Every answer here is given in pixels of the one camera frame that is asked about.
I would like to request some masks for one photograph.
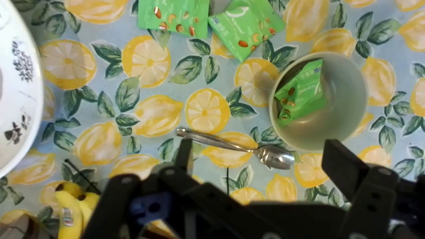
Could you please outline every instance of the green wrapper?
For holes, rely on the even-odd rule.
[[[223,13],[209,23],[217,36],[239,61],[276,32],[284,29],[268,0],[232,0]]]
[[[209,8],[210,0],[140,0],[138,27],[205,39]]]
[[[275,101],[278,105],[278,122],[286,126],[327,105],[321,86],[323,60],[306,64],[284,86],[278,89]]]

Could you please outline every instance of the table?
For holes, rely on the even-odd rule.
[[[268,90],[288,62],[320,51],[349,56],[369,86],[367,114],[344,143],[404,178],[425,171],[424,0],[271,0],[287,29],[243,64],[214,35],[138,29],[134,0],[12,1],[39,45],[47,102],[33,150],[0,181],[1,222],[27,211],[55,230],[60,182],[86,187],[84,174],[102,189],[110,175],[146,177],[171,161],[177,126],[246,146],[284,145],[271,128]],[[347,205],[320,170],[320,151],[278,171],[251,154],[194,150],[194,177],[242,203]]]

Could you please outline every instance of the metal spoon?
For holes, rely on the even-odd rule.
[[[288,170],[291,169],[295,161],[295,151],[290,151],[276,145],[263,145],[263,146],[259,146],[258,149],[247,149],[244,146],[232,143],[217,135],[206,134],[206,133],[186,129],[186,128],[177,128],[175,134],[183,138],[190,138],[193,141],[222,147],[222,149],[254,153],[263,165],[274,169]]]

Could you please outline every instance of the spoon handle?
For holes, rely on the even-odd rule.
[[[229,149],[229,150],[254,151],[251,149],[246,149],[240,145],[232,143],[232,142],[226,141],[223,138],[219,138],[217,135],[206,134],[206,133],[191,130],[187,128],[177,128],[175,134],[179,137],[183,137],[183,138],[191,138],[191,139],[201,142],[201,143],[206,143],[206,145],[211,145],[211,146],[217,146],[217,147],[223,147],[223,149]]]

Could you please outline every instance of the white plate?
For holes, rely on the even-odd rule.
[[[9,0],[0,0],[0,177],[31,149],[43,116],[35,41]]]

